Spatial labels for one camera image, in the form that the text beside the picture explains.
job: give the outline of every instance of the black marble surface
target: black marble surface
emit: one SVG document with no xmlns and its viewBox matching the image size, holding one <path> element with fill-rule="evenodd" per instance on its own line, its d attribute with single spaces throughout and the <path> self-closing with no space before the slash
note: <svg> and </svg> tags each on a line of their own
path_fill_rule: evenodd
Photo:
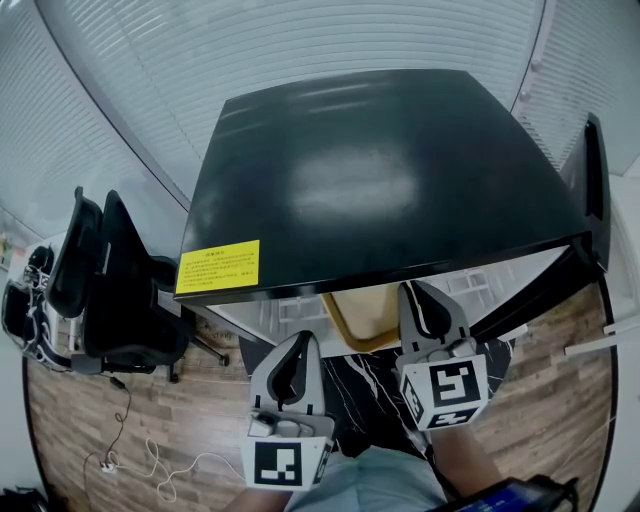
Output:
<svg viewBox="0 0 640 512">
<path fill-rule="evenodd" d="M 478 346 L 487 356 L 489 397 L 497 391 L 507 372 L 514 341 L 490 340 Z M 273 346 L 267 342 L 240 339 L 240 350 L 249 375 Z M 411 439 L 415 423 L 398 389 L 395 367 L 400 349 L 380 350 L 323 359 L 326 411 L 336 419 L 335 449 L 356 457 L 370 445 L 422 457 Z M 293 380 L 294 390 L 300 379 Z"/>
</svg>

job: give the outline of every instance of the table top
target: table top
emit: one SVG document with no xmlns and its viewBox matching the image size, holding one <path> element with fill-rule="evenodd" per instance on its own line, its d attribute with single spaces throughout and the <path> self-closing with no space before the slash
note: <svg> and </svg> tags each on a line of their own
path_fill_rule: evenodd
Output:
<svg viewBox="0 0 640 512">
<path fill-rule="evenodd" d="M 372 286 L 539 252 L 587 231 L 541 150 L 469 74 L 307 80 L 225 103 L 181 273 L 186 253 L 216 250 L 177 296 L 210 305 Z M 234 279 L 221 275 L 229 256 L 202 277 L 220 252 L 256 241 Z M 246 273 L 254 280 L 239 279 Z"/>
</svg>

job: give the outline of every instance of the white cable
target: white cable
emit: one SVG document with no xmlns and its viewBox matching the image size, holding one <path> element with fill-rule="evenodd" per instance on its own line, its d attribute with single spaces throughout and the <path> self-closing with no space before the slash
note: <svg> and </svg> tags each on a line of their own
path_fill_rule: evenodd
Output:
<svg viewBox="0 0 640 512">
<path fill-rule="evenodd" d="M 165 475 L 167 475 L 166 480 L 164 480 L 163 482 L 160 482 L 157 486 L 156 486 L 156 493 L 158 493 L 159 498 L 164 501 L 165 503 L 175 503 L 175 501 L 178 499 L 178 493 L 176 492 L 176 488 L 175 485 L 173 485 L 173 477 L 174 475 L 178 475 L 180 473 L 188 473 L 189 471 L 191 471 L 195 465 L 198 463 L 198 460 L 200 460 L 200 457 L 203 457 L 205 455 L 210 455 L 216 459 L 220 459 L 222 460 L 231 471 L 233 471 L 233 473 L 240 478 L 242 481 L 244 481 L 244 477 L 238 473 L 235 468 L 231 465 L 231 462 L 229 462 L 227 460 L 226 457 L 223 457 L 222 455 L 218 454 L 218 453 L 210 453 L 210 452 L 204 452 L 201 453 L 200 455 L 198 455 L 195 460 L 193 461 L 193 464 L 191 464 L 191 466 L 189 466 L 187 469 L 181 469 L 178 471 L 174 471 L 173 473 L 169 473 L 169 471 L 167 470 L 166 466 L 160 462 L 160 453 L 158 450 L 158 443 L 156 443 L 152 438 L 147 437 L 147 439 L 144 442 L 145 446 L 147 447 L 148 452 L 151 454 L 151 457 L 153 458 L 153 460 L 155 461 L 153 464 L 153 469 L 151 470 L 151 473 L 146 474 L 143 473 L 141 471 L 138 471 L 137 469 L 131 468 L 129 466 L 124 466 L 122 464 L 120 464 L 120 457 L 118 457 L 118 454 L 114 451 L 110 451 L 107 454 L 107 459 L 109 460 L 109 462 L 111 464 L 113 464 L 113 466 L 116 469 L 124 469 L 127 471 L 131 471 L 132 473 L 135 473 L 138 476 L 141 476 L 143 478 L 151 478 L 155 472 L 156 469 L 158 469 L 158 466 L 162 468 L 162 470 L 164 471 Z M 173 497 L 171 499 L 167 499 L 164 496 L 162 496 L 162 492 L 161 492 L 161 488 L 164 487 L 165 485 L 169 485 L 171 486 L 171 492 Z"/>
</svg>

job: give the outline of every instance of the black cable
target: black cable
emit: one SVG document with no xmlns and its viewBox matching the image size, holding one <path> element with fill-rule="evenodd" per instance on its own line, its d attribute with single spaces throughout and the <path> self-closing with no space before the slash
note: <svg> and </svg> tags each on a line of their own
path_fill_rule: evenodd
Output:
<svg viewBox="0 0 640 512">
<path fill-rule="evenodd" d="M 93 455 L 96 456 L 96 459 L 98 458 L 98 454 L 96 452 L 91 452 L 84 458 L 84 461 L 82 462 L 82 490 L 84 491 L 84 495 L 87 497 L 87 501 L 89 502 L 90 511 L 93 511 L 93 505 L 91 504 L 91 498 L 89 498 L 89 491 L 87 491 L 87 462 Z"/>
<path fill-rule="evenodd" d="M 107 448 L 107 451 L 104 454 L 104 464 L 107 464 L 108 460 L 107 457 L 109 455 L 109 452 L 111 451 L 111 449 L 114 447 L 114 445 L 118 442 L 118 440 L 120 439 L 120 436 L 122 435 L 122 431 L 124 429 L 124 422 L 127 421 L 127 417 L 129 416 L 129 409 L 131 409 L 131 392 L 127 389 L 127 386 L 124 385 L 124 383 L 118 379 L 116 379 L 115 377 L 108 377 L 107 375 L 98 375 L 99 377 L 106 377 L 109 379 L 109 382 L 114 385 L 116 388 L 121 389 L 123 391 L 126 391 L 127 394 L 129 395 L 129 402 L 127 403 L 127 410 L 124 413 L 124 418 L 122 417 L 122 415 L 117 412 L 115 413 L 115 418 L 116 421 L 118 423 L 120 423 L 120 432 L 118 432 L 118 436 L 113 440 L 113 443 L 111 443 L 111 446 L 109 446 L 109 448 Z M 87 455 L 84 458 L 84 461 L 82 462 L 82 482 L 83 482 L 83 491 L 84 491 L 84 495 L 87 497 L 87 501 L 89 502 L 89 510 L 93 511 L 93 505 L 91 504 L 91 498 L 89 498 L 89 492 L 87 491 L 87 462 L 89 461 L 89 459 L 94 456 L 98 459 L 98 462 L 100 462 L 100 459 L 98 458 L 98 454 L 96 452 L 91 452 L 89 455 Z"/>
<path fill-rule="evenodd" d="M 107 448 L 107 451 L 104 453 L 104 463 L 107 464 L 108 462 L 108 457 L 109 457 L 109 452 L 112 450 L 112 448 L 115 446 L 115 444 L 118 442 L 118 440 L 120 439 L 120 436 L 122 435 L 122 431 L 124 430 L 124 422 L 127 421 L 127 418 L 129 417 L 129 409 L 131 409 L 131 391 L 129 391 L 127 389 L 127 387 L 118 379 L 116 379 L 115 377 L 111 377 L 109 379 L 109 381 L 116 386 L 118 389 L 122 389 L 123 391 L 126 391 L 127 394 L 129 395 L 129 403 L 127 404 L 127 410 L 124 413 L 124 417 L 122 417 L 122 415 L 117 412 L 114 416 L 116 418 L 116 421 L 118 423 L 120 423 L 120 432 L 118 432 L 117 437 L 113 440 L 113 443 L 111 443 L 111 445 L 109 446 L 109 448 Z"/>
</svg>

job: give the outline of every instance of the power strip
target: power strip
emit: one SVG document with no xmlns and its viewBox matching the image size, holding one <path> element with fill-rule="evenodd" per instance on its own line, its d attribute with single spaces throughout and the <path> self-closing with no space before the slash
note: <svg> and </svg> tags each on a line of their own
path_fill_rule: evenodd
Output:
<svg viewBox="0 0 640 512">
<path fill-rule="evenodd" d="M 116 465 L 111 462 L 101 462 L 100 469 L 103 473 L 115 473 Z"/>
</svg>

